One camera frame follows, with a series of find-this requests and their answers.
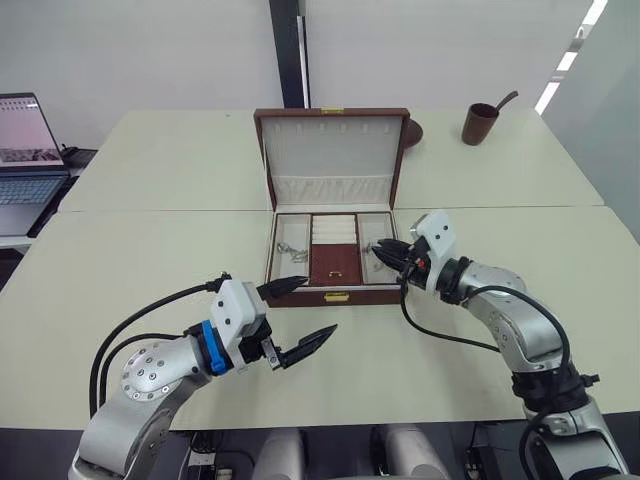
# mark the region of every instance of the laptop keyboard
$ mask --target laptop keyboard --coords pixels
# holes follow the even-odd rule
[[[44,203],[62,178],[38,178],[0,181],[0,205]]]

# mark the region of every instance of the jewelry box lid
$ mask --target jewelry box lid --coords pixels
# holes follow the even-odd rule
[[[254,119],[274,210],[283,205],[393,208],[407,109],[258,109]]]

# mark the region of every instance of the white lining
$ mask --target white lining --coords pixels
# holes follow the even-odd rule
[[[313,245],[357,244],[355,215],[314,215]]]
[[[399,290],[400,285],[384,284],[384,285],[348,285],[348,286],[333,286],[327,285],[325,287],[304,287],[305,292],[344,292],[349,290]]]
[[[341,212],[388,212],[388,203],[354,203],[335,205],[278,205],[276,213],[341,213]]]
[[[376,245],[378,240],[393,238],[391,215],[388,213],[358,214],[358,233],[360,234],[360,261],[362,263],[362,281],[367,283],[395,283],[397,272],[384,265],[372,251],[369,244]]]
[[[389,208],[401,116],[271,117],[262,127],[278,205]]]
[[[309,262],[296,263],[289,253],[278,252],[278,243],[285,242],[296,250],[309,251],[311,215],[279,215],[271,252],[271,280],[293,275],[309,276]]]

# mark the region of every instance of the brown mug with handle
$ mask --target brown mug with handle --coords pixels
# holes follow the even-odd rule
[[[462,141],[467,145],[480,145],[500,116],[500,109],[517,96],[518,91],[514,90],[495,107],[487,103],[471,105],[462,128]]]

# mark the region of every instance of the red velvet insert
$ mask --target red velvet insert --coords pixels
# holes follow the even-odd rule
[[[312,245],[311,286],[360,285],[360,255],[356,244]]]

